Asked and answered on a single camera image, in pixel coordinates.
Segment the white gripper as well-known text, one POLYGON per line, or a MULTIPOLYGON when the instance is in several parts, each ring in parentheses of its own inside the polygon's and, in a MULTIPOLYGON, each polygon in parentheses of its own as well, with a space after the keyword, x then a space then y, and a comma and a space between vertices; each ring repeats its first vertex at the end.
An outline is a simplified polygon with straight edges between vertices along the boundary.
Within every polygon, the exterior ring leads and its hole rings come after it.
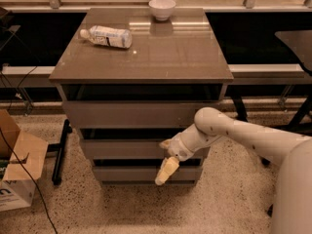
POLYGON ((194 155, 192 149, 192 134, 178 133, 173 138, 166 139, 159 143, 162 149, 168 149, 171 156, 165 158, 155 178, 157 185, 163 185, 170 176, 178 169, 179 162, 184 162, 194 155))

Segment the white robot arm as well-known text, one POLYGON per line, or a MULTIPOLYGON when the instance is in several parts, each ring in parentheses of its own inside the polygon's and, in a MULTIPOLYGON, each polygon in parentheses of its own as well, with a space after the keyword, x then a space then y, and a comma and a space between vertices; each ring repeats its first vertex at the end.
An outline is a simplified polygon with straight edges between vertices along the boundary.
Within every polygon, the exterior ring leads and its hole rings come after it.
POLYGON ((272 129, 204 107, 194 123, 160 146, 169 152, 155 178, 164 184, 198 150, 228 137, 279 167, 271 234, 312 234, 312 137, 272 129))

